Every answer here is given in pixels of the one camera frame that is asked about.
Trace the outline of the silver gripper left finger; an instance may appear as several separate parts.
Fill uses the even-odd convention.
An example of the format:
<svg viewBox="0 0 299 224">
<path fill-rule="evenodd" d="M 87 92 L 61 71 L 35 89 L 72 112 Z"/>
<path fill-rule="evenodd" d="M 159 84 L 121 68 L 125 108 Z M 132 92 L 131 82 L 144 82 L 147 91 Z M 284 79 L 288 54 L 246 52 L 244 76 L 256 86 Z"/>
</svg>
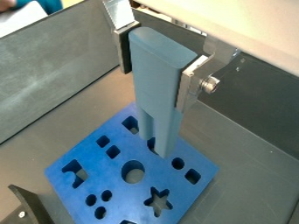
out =
<svg viewBox="0 0 299 224">
<path fill-rule="evenodd" d="M 107 21 L 112 29 L 120 70 L 124 74 L 132 71 L 128 33 L 140 26 L 135 19 L 128 0 L 101 0 Z"/>
</svg>

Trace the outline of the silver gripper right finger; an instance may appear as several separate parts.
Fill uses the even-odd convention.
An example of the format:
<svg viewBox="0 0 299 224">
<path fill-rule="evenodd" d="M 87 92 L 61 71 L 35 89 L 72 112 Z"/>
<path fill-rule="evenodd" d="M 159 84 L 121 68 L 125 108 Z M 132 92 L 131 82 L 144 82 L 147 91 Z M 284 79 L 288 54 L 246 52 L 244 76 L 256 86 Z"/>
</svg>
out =
<svg viewBox="0 0 299 224">
<path fill-rule="evenodd" d="M 183 113 L 196 102 L 200 92 L 212 94 L 220 80 L 214 74 L 236 58 L 240 50 L 222 40 L 207 36 L 201 55 L 183 70 L 176 98 L 176 109 Z"/>
</svg>

